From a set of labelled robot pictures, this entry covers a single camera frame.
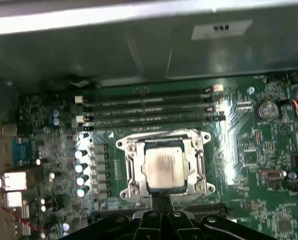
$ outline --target solid capacitor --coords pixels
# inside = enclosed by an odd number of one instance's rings
[[[75,171],[80,174],[87,167],[88,167],[88,164],[87,163],[77,164],[77,165],[75,165]]]
[[[63,223],[62,224],[62,231],[67,232],[68,230],[70,230],[70,225],[68,223]]]
[[[80,198],[83,198],[84,195],[90,190],[90,187],[83,186],[80,189],[77,190],[77,194]]]
[[[41,202],[41,204],[46,204],[46,203],[49,203],[50,201],[52,200],[52,196],[46,196],[46,197],[44,197],[44,198],[42,198],[41,200],[40,200],[40,202]]]
[[[80,133],[79,134],[79,139],[81,140],[81,139],[85,139],[85,138],[87,138],[89,136],[89,134],[88,133]]]
[[[57,118],[59,115],[60,115],[60,111],[59,111],[59,110],[54,109],[54,110],[52,111],[52,116],[53,116],[54,118]]]
[[[88,151],[78,150],[74,153],[74,156],[75,156],[76,159],[80,159],[80,158],[84,157],[86,154],[88,154]]]
[[[295,180],[295,179],[297,179],[297,174],[295,172],[291,171],[288,173],[288,178]]]
[[[88,175],[82,175],[80,177],[77,178],[77,185],[79,186],[83,186],[84,183],[89,179]]]
[[[53,123],[54,126],[58,126],[58,125],[60,125],[61,121],[60,121],[60,119],[58,119],[57,117],[55,117],[55,118],[53,118],[52,123]]]
[[[55,177],[60,177],[61,175],[62,175],[62,172],[60,171],[52,172],[50,173],[50,178],[55,179]]]
[[[41,164],[47,164],[49,162],[49,160],[47,158],[38,158],[36,160],[36,164],[37,165],[41,165]]]

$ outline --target integrated circuit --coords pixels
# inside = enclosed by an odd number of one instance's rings
[[[279,232],[290,232],[291,222],[289,219],[279,219],[278,220],[278,231]]]

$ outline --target chip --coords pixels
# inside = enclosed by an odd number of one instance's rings
[[[279,232],[289,232],[291,231],[291,222],[289,219],[278,220],[278,230]]]
[[[173,189],[185,185],[180,147],[152,148],[145,153],[145,175],[151,189]]]
[[[259,204],[256,201],[251,202],[251,209],[257,211],[259,209]]]

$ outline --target screw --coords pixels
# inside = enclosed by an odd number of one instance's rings
[[[129,152],[134,152],[135,151],[135,146],[133,144],[128,145],[128,151]]]
[[[117,219],[115,219],[115,221],[117,223],[122,223],[122,222],[124,222],[124,218],[123,217],[118,217]]]
[[[255,92],[254,87],[252,87],[252,86],[248,87],[248,89],[247,89],[247,93],[248,93],[249,95],[254,94],[254,92]]]
[[[195,147],[198,147],[198,146],[200,146],[200,142],[199,142],[198,140],[196,140],[196,141],[193,142],[193,145],[194,145]]]
[[[175,212],[173,213],[173,215],[174,215],[175,217],[180,217],[182,214],[181,214],[179,211],[175,211]]]
[[[149,213],[149,216],[150,217],[156,217],[157,216],[157,213],[152,211],[151,213]]]
[[[208,217],[208,218],[207,218],[207,221],[208,221],[209,223],[216,223],[216,222],[217,222],[217,219],[215,219],[214,217]]]

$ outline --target capacitor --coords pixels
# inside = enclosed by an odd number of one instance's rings
[[[279,117],[277,104],[271,101],[264,101],[255,108],[256,116],[263,121],[273,121]]]
[[[82,175],[80,177],[77,178],[77,185],[79,186],[83,186],[84,183],[89,179],[88,175]]]
[[[74,156],[75,156],[76,159],[80,159],[80,158],[84,157],[87,154],[88,154],[88,151],[86,151],[86,150],[79,150],[79,151],[76,151],[74,153]]]
[[[44,205],[41,206],[41,211],[45,212],[46,210],[53,207],[53,202],[46,202]]]
[[[77,190],[77,194],[80,198],[83,198],[84,195],[90,190],[89,186],[83,186]]]
[[[59,111],[59,110],[54,109],[54,110],[52,111],[52,116],[53,116],[54,118],[57,118],[59,115],[60,115],[60,111]]]
[[[47,237],[47,234],[44,231],[40,232],[41,239],[45,239],[46,237]]]
[[[293,171],[290,171],[288,173],[288,178],[290,178],[292,180],[295,180],[295,179],[297,179],[297,174],[295,172],[293,172]]]
[[[47,164],[49,162],[49,160],[47,158],[38,158],[36,160],[36,164],[37,165],[41,165],[41,164]]]
[[[40,202],[41,202],[41,204],[47,204],[47,203],[49,203],[50,201],[52,200],[52,196],[46,196],[46,197],[44,197],[44,198],[41,198],[41,200],[40,200]]]
[[[81,140],[81,139],[85,139],[85,138],[87,138],[89,136],[89,134],[88,133],[80,133],[79,134],[79,139]]]
[[[61,171],[56,171],[56,172],[51,172],[50,173],[50,178],[51,179],[55,179],[55,177],[60,177],[62,176],[62,172]]]
[[[62,224],[62,231],[67,232],[68,230],[70,230],[70,225],[68,223],[63,223]]]
[[[80,174],[87,167],[88,167],[88,164],[87,163],[77,164],[77,165],[75,165],[75,171]]]
[[[45,126],[43,129],[42,129],[42,132],[44,134],[49,134],[51,132],[51,129],[48,127],[48,126]]]
[[[57,117],[53,118],[52,123],[54,126],[58,126],[61,123],[61,120]]]

